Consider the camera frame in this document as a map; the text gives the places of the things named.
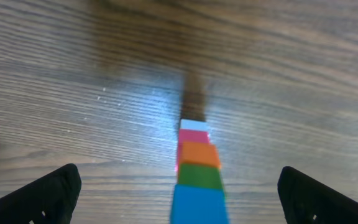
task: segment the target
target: light blue block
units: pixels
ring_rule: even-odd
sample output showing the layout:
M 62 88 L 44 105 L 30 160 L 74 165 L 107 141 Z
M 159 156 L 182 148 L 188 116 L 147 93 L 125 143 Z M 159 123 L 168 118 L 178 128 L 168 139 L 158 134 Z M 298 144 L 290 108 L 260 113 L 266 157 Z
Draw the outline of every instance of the light blue block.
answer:
M 207 131 L 208 127 L 206 122 L 203 121 L 193 121 L 189 119 L 180 120 L 180 129 L 194 130 L 194 131 Z
M 223 191 L 176 184 L 171 224 L 229 224 Z

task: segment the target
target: orange block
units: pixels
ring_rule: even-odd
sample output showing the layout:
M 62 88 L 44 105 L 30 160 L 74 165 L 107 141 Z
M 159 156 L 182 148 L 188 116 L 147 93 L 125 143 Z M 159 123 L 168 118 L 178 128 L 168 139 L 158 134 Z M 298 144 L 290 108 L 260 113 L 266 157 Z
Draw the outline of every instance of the orange block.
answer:
M 218 150 L 212 144 L 185 141 L 182 145 L 179 167 L 182 164 L 197 164 L 221 168 Z

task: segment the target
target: colored block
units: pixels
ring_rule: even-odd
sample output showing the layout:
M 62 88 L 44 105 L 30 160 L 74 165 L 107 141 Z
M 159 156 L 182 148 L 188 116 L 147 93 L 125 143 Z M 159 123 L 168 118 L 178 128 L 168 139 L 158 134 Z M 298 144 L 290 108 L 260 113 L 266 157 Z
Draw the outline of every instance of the colored block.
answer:
M 196 164 L 221 168 L 216 146 L 198 142 L 183 142 L 179 166 L 181 164 Z
M 181 119 L 180 120 L 180 129 L 208 132 L 208 127 L 205 122 L 194 121 L 194 120 L 189 120 L 189 119 Z
M 178 184 L 223 190 L 219 169 L 210 166 L 182 164 L 179 168 Z
M 178 148 L 177 148 L 177 168 L 178 168 L 179 158 L 181 155 L 182 143 L 184 141 L 209 144 L 209 137 L 206 131 L 180 129 L 179 137 L 178 137 Z
M 171 224 L 229 224 L 222 190 L 176 185 Z

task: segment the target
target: stack of blocks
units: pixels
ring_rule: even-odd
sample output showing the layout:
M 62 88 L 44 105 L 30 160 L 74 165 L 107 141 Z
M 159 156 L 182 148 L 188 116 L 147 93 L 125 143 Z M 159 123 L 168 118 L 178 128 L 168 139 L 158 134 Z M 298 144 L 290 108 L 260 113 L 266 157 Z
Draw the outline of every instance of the stack of blocks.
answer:
M 171 224 L 228 224 L 216 146 L 205 122 L 180 121 L 178 182 L 173 193 Z

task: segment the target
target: wooden table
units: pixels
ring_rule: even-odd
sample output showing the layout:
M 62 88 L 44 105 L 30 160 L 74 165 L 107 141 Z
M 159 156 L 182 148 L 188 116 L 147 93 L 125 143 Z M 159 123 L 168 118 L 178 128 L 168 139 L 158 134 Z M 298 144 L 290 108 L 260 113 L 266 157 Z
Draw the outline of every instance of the wooden table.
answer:
M 72 223 L 168 223 L 181 116 L 231 223 L 285 222 L 284 166 L 358 201 L 358 1 L 0 0 L 0 197 L 72 162 Z

